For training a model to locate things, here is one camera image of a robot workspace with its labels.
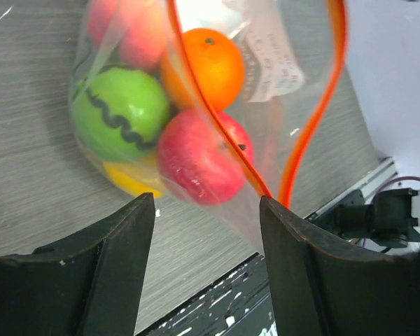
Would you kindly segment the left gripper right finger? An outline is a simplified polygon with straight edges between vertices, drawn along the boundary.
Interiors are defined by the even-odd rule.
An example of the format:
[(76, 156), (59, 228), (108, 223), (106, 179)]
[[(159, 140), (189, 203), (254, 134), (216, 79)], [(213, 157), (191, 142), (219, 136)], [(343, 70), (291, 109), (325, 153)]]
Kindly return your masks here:
[(269, 197), (260, 229), (279, 335), (420, 335), (420, 251), (361, 248)]

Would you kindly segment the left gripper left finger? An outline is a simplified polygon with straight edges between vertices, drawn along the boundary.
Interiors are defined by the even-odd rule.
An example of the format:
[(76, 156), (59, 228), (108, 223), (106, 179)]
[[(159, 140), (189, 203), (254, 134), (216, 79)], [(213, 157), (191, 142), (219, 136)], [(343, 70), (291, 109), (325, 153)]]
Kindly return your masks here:
[(30, 254), (0, 256), (0, 335), (133, 335), (154, 224), (144, 193)]

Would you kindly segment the yellow lemon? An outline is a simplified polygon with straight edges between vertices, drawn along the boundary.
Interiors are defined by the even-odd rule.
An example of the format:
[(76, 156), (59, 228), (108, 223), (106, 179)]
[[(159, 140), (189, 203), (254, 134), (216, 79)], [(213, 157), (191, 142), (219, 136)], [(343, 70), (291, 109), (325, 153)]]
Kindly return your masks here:
[(110, 182), (131, 196), (153, 193), (154, 198), (159, 198), (167, 191), (158, 174), (154, 153), (136, 162), (103, 162), (103, 168)]

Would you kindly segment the red apple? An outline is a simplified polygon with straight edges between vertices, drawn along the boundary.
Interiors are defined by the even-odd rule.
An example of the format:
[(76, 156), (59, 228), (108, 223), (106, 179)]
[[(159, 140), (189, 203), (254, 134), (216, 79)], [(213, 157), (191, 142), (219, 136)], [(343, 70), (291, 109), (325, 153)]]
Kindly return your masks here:
[(246, 183), (225, 140), (193, 108), (165, 127), (157, 144), (157, 169), (171, 194), (204, 206), (232, 200)]

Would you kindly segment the green watermelon ball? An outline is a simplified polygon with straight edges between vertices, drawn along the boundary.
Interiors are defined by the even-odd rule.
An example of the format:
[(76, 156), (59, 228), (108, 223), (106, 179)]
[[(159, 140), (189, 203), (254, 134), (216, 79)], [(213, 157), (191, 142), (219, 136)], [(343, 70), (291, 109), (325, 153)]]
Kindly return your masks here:
[(172, 118), (159, 80), (118, 63), (78, 81), (71, 89), (70, 111), (77, 137), (107, 162), (146, 157)]

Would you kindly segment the clear zip top bag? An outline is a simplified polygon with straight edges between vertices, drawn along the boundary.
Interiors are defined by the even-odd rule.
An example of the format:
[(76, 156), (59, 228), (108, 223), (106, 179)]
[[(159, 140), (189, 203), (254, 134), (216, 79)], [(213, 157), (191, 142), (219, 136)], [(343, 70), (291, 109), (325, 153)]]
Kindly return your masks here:
[[(85, 77), (96, 76), (108, 64), (138, 68), (119, 58), (119, 45), (111, 40), (113, 32), (105, 34), (100, 48), (94, 47), (88, 36), (91, 2), (85, 7), (80, 26), (69, 112), (79, 147), (109, 180), (103, 168), (106, 161), (86, 148), (76, 135), (70, 111), (71, 89)], [(272, 197), (286, 207), (291, 205), (300, 163), (342, 74), (348, 42), (347, 4), (345, 1), (159, 2), (169, 29), (162, 56), (170, 50), (176, 52), (181, 63), (179, 76), (192, 97), (192, 107), (179, 109), (169, 98), (160, 77), (162, 56), (153, 71), (139, 70), (159, 80), (171, 105), (171, 119), (187, 109), (195, 109), (204, 116), (225, 140), (246, 178), (243, 189), (222, 204), (204, 206), (187, 202), (167, 188), (164, 195), (209, 212), (226, 222), (255, 250), (262, 251), (260, 199)], [(194, 28), (210, 28), (226, 35), (244, 58), (241, 92), (221, 112), (204, 96), (190, 63), (183, 33)], [(156, 156), (159, 139), (151, 152)]]

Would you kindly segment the orange fruit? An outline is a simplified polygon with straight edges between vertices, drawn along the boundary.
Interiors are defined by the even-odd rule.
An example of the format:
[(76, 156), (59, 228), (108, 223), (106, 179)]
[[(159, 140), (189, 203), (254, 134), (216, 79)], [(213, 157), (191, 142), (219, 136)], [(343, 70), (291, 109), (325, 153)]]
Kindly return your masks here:
[[(192, 70), (204, 96), (217, 112), (231, 105), (241, 92), (244, 58), (237, 45), (226, 35), (210, 28), (194, 28), (183, 33)], [(160, 77), (171, 101), (179, 109), (188, 109), (193, 99), (179, 76), (181, 63), (175, 51), (164, 53)]]

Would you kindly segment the pink peach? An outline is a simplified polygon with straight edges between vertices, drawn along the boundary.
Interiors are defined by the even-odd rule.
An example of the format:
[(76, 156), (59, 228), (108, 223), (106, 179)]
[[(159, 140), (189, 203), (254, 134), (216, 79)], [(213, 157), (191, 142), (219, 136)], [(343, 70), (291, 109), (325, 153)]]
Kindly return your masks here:
[(156, 68), (169, 39), (159, 1), (92, 1), (87, 34), (94, 47), (101, 47), (108, 32), (120, 60), (147, 72)]

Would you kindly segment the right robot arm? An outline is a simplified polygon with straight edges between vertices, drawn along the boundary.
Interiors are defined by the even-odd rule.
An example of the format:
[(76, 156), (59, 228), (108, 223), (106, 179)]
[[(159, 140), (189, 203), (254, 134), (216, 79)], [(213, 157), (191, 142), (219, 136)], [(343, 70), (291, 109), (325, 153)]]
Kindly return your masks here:
[(369, 204), (340, 205), (333, 231), (343, 238), (370, 239), (390, 249), (420, 243), (419, 219), (412, 215), (412, 201), (418, 196), (418, 190), (402, 188), (380, 192)]

